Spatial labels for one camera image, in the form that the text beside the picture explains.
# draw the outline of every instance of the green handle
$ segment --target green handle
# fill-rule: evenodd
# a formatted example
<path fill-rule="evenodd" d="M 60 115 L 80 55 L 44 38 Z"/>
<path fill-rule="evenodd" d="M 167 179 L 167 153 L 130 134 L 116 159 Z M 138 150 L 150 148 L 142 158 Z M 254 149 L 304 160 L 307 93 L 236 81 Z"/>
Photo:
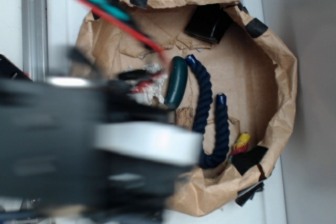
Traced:
<path fill-rule="evenodd" d="M 170 110 L 175 110 L 181 104 L 188 80 L 188 66 L 180 56 L 172 59 L 172 71 L 164 104 Z"/>

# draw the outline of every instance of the twisted rope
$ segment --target twisted rope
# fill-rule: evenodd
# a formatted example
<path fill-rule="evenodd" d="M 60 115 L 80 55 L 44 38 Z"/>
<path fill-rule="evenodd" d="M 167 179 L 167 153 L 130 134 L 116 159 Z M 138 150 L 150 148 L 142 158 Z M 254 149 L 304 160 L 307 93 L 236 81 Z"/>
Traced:
<path fill-rule="evenodd" d="M 193 123 L 193 131 L 204 134 L 207 119 L 209 117 L 210 105 L 213 102 L 210 74 L 206 71 L 206 68 L 194 57 L 194 55 L 188 55 L 185 60 L 190 66 L 192 72 L 195 74 L 200 88 L 200 95 L 198 98 L 196 115 Z"/>
<path fill-rule="evenodd" d="M 199 166 L 203 169 L 214 168 L 224 162 L 229 151 L 229 123 L 227 115 L 226 97 L 224 94 L 217 95 L 217 105 L 215 112 L 216 144 L 211 155 L 207 155 L 204 150 L 201 152 Z"/>

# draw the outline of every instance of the metal bracket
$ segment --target metal bracket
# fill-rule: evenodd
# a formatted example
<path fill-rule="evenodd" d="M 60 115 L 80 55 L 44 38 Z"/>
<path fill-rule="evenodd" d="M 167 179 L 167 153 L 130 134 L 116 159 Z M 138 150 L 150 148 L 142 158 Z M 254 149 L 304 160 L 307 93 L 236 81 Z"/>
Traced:
<path fill-rule="evenodd" d="M 23 70 L 34 81 L 48 71 L 46 0 L 22 0 Z"/>

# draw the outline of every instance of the yellow battery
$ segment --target yellow battery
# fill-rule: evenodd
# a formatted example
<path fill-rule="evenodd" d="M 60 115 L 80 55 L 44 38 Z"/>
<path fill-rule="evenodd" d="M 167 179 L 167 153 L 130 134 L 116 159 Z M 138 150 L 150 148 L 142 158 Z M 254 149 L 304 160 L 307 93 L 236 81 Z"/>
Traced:
<path fill-rule="evenodd" d="M 236 143 L 233 145 L 233 149 L 237 150 L 239 148 L 244 147 L 251 139 L 251 135 L 248 134 L 247 132 L 243 132 L 238 140 L 236 141 Z"/>

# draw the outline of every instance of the brown paper bag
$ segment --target brown paper bag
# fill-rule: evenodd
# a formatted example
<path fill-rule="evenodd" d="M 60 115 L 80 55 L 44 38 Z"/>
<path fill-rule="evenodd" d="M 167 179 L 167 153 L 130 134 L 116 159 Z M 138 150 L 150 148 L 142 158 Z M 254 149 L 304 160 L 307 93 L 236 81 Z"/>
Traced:
<path fill-rule="evenodd" d="M 240 132 L 252 135 L 250 148 L 268 151 L 260 164 L 243 175 L 232 164 L 181 175 L 187 182 L 176 184 L 168 206 L 193 216 L 205 215 L 237 198 L 237 193 L 269 177 L 276 160 L 289 140 L 294 124 L 297 94 L 297 60 L 267 27 L 251 17 L 239 0 L 120 0 L 139 27 L 167 50 L 167 54 L 194 54 L 211 75 L 214 96 L 227 96 L 230 116 L 230 146 Z M 197 5 L 219 3 L 234 20 L 224 37 L 211 44 L 184 32 Z M 77 46 L 106 74 L 114 78 L 129 66 L 141 69 L 159 62 L 156 54 L 103 19 L 89 13 L 81 26 Z M 90 75 L 90 69 L 74 66 L 75 76 Z M 188 73 L 188 85 L 178 109 L 181 125 L 190 127 L 197 106 L 198 85 Z M 209 113 L 204 150 L 214 148 L 214 108 Z"/>

